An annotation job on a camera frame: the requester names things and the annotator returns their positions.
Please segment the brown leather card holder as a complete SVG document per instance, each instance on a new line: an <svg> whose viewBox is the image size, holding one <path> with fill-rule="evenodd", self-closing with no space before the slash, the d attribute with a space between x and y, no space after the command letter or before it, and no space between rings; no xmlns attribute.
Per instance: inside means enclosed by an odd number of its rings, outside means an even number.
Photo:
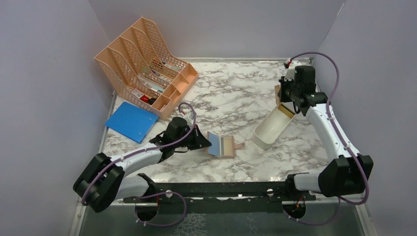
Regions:
<svg viewBox="0 0 417 236"><path fill-rule="evenodd" d="M219 136L208 131L207 139L211 143L206 149L207 154L217 159L235 158L236 150L245 147L245 142L236 143L234 136Z"/></svg>

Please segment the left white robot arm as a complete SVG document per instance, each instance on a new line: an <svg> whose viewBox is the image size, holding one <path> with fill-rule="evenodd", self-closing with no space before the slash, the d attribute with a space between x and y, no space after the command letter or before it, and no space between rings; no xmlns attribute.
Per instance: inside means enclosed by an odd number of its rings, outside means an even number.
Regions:
<svg viewBox="0 0 417 236"><path fill-rule="evenodd" d="M171 157L177 148L196 150L212 143L198 126L182 117L173 118L165 131L152 138L143 147L133 151L107 156L96 154L73 184L73 191L96 213L105 210L113 201L137 196L141 201L153 199L155 189L148 177L129 177L135 171L158 164Z"/></svg>

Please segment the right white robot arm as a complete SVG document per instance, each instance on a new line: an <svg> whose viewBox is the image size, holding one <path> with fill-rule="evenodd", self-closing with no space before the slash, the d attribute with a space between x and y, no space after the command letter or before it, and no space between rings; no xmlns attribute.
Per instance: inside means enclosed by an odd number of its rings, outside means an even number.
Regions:
<svg viewBox="0 0 417 236"><path fill-rule="evenodd" d="M361 194L373 169L373 160L362 155L347 138L338 123L328 96L316 91L315 68L299 65L287 70L279 80L278 96L291 102L315 128L329 159L328 165L315 173L288 176L284 195L296 200L303 192L311 191L326 197Z"/></svg>

